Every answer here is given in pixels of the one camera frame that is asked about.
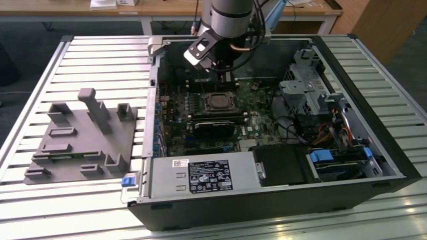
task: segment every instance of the blue tab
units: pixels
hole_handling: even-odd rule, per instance
[[[121,187],[133,187],[134,185],[134,176],[125,176],[121,179]]]
[[[314,152],[309,153],[309,158],[310,158],[310,161],[312,161],[313,163],[318,161]]]
[[[362,151],[364,151],[366,159],[369,159],[373,156],[370,149],[368,147],[365,147],[365,148],[362,148]]]
[[[317,161],[332,161],[332,153],[329,150],[314,150],[309,154],[310,161],[314,163]]]

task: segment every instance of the slotted aluminum surface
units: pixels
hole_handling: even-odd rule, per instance
[[[325,36],[322,39],[425,177],[425,113],[384,68],[374,64],[374,59],[356,40],[344,35]],[[149,232],[125,209],[120,201],[120,179],[23,185],[23,172],[49,122],[45,112],[50,102],[66,101],[71,109],[82,109],[83,105],[75,101],[81,87],[97,90],[95,98],[105,102],[106,107],[121,102],[137,107],[130,170],[141,168],[138,155],[149,76],[146,40],[144,36],[74,37],[70,43],[58,47],[57,56],[53,56],[46,74],[39,79],[45,84],[38,96],[34,95],[34,106],[15,131],[17,137],[0,168],[0,176],[3,174],[0,181],[0,239],[427,238],[427,178],[394,193],[378,195],[350,210],[172,232]]]

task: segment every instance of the power supply label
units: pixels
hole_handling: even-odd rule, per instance
[[[189,162],[188,181],[192,194],[233,190],[228,160]]]

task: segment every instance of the wooden table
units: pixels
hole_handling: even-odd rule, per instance
[[[196,0],[138,0],[136,6],[90,11],[89,0],[0,0],[0,22],[87,22],[138,21],[144,35],[152,35],[152,21],[192,21]],[[286,7],[280,21],[322,22],[318,34],[328,34],[341,10],[333,10],[324,0]],[[200,16],[202,0],[197,9]]]

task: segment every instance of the gray plastic holder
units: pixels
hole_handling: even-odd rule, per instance
[[[128,103],[105,108],[95,91],[81,88],[87,110],[53,103],[50,118],[23,183],[45,184],[121,178],[129,171],[137,109]]]

